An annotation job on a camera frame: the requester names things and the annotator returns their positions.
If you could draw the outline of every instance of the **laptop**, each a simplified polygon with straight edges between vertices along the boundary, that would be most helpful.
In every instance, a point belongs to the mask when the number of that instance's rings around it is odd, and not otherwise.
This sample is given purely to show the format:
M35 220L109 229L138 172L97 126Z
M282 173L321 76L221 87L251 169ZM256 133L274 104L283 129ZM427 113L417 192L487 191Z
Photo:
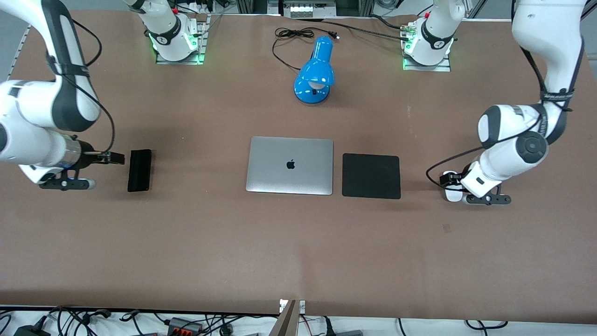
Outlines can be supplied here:
M331 195L334 142L325 139L251 139L247 191Z

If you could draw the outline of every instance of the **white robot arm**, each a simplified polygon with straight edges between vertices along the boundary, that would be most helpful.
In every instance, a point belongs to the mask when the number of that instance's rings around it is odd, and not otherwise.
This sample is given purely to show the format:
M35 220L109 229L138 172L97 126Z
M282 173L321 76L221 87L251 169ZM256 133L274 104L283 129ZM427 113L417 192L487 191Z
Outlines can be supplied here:
M545 159L549 145L562 135L566 125L583 54L583 8L584 0L519 1L513 36L523 50L539 55L547 64L543 83L538 75L541 101L487 109L478 123L485 151L462 174L442 176L442 186L462 185L475 197L487 198L494 187Z
M78 175L91 163L124 163L120 154L94 152L90 144L52 130L84 131L100 113L68 10L58 0L0 0L0 10L39 31L56 75L54 81L0 84L0 162L19 164L31 181L45 188L93 188L93 180L56 179L69 169Z
M422 65L436 65L448 54L454 33L464 18L462 0L433 0L429 15L408 24L404 53Z
M178 62L198 49L197 20L174 14L168 0L124 0L139 14L153 47L165 60Z

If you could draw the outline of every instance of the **black mouse pad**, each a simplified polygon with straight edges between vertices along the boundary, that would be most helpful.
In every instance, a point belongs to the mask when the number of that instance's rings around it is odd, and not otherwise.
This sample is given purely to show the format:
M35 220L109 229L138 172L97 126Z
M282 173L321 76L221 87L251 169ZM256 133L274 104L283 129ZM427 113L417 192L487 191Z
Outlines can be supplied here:
M342 155L342 195L400 199L400 159L397 156Z

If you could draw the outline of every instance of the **blue desk lamp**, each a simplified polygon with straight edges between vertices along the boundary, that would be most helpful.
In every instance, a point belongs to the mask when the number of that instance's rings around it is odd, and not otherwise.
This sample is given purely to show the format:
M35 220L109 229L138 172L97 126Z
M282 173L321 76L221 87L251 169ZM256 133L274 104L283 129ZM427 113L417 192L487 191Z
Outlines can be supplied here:
M307 104L323 102L330 93L330 86L334 85L334 69L330 65L334 43L327 36L321 36L315 41L311 59L301 68L294 81L294 94Z

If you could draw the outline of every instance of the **white floor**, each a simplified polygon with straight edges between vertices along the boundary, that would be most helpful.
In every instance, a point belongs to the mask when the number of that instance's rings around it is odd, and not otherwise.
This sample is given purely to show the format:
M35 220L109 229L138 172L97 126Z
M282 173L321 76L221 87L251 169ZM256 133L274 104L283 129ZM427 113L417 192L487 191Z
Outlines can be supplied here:
M41 316L45 314L42 311L17 311L13 312L12 321L2 336L14 335L17 328L23 325L34 325ZM114 313L109 319L94 317L90 328L98 336L133 336L139 335L133 321L121 322L119 318L123 313ZM180 314L159 314L162 319L171 319L180 317L191 320L205 319L204 315L180 315ZM325 333L325 321L321 317L306 316L310 320L309 326L313 335ZM62 313L61 323L65 325L68 314ZM168 327L160 322L153 314L139 314L137 317L139 328L144 334L157 333L158 335L167 335ZM332 317L330 316L332 326L336 333L344 331L361 330L364 336L402 336L398 328L397 319L382 319L370 317ZM0 320L0 330L4 326L6 319ZM247 336L259 333L260 336L267 336L276 322L275 318L264 317L253 319L251 317L242 318L232 323L233 336ZM475 331L468 328L461 320L422 320L422 319L403 319L402 324L407 336L483 336L482 331ZM486 321L485 325L496 325L499 322ZM310 336L304 322L299 324L297 336ZM59 335L57 322L47 319L44 325L44 331L52 336ZM74 326L71 327L69 335L73 335ZM80 328L79 336L86 335L84 328ZM597 335L597 325L572 325L555 323L527 323L510 322L505 328L498 330L488 330L488 336L550 336L550 335L570 335L570 336L588 336Z

